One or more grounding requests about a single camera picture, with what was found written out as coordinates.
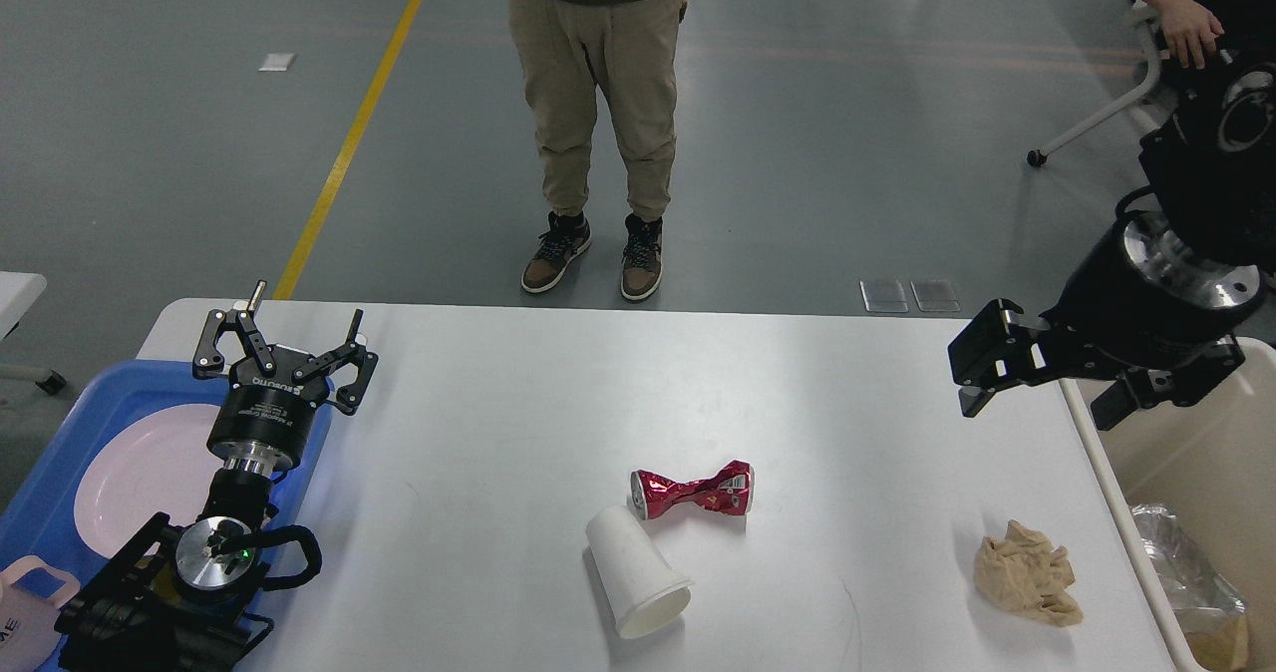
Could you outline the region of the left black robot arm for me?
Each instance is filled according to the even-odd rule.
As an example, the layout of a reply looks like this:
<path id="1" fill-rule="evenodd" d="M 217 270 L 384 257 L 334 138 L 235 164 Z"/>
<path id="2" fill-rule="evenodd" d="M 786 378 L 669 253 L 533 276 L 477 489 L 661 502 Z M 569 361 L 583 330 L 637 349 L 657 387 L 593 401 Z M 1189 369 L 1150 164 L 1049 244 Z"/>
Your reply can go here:
<path id="1" fill-rule="evenodd" d="M 191 376 L 227 383 L 205 440 L 219 459 L 195 522 L 156 513 L 108 559 L 55 624 L 65 671 L 231 671 L 274 627 L 251 613 L 260 593 L 302 587 L 322 571 L 313 530 L 282 525 L 276 485 L 304 458 L 323 407 L 355 414 L 378 354 L 360 340 L 356 309 L 339 346 L 311 354 L 269 342 L 256 312 L 213 309 L 191 354 Z"/>

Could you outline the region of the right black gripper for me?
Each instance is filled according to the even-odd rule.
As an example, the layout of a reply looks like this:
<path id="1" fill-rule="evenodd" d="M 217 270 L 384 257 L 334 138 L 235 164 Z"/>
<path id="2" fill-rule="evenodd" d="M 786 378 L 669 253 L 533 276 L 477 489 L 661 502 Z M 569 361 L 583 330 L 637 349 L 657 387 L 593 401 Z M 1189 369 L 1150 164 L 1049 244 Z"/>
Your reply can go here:
<path id="1" fill-rule="evenodd" d="M 1108 357 L 1139 369 L 1116 374 L 1090 402 L 1099 431 L 1162 403 L 1194 407 L 1245 363 L 1228 334 L 1261 309 L 1261 289 L 1259 267 L 1203 258 L 1165 214 L 1134 210 L 1100 237 L 1041 318 L 994 298 L 949 342 L 961 414 L 976 417 L 1016 386 L 1106 380 Z"/>

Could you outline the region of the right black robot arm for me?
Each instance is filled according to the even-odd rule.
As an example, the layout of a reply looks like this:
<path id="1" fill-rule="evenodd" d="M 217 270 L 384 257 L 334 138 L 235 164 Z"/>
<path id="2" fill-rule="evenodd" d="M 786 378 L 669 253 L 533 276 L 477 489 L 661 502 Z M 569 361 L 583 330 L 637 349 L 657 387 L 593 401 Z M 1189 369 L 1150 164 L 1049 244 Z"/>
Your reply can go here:
<path id="1" fill-rule="evenodd" d="M 1048 312 L 985 303 L 948 346 L 967 418 L 998 391 L 1097 380 L 1099 430 L 1161 403 L 1192 407 L 1244 363 L 1235 328 L 1273 272 L 1273 48 L 1221 51 L 1139 142 L 1143 187 Z"/>

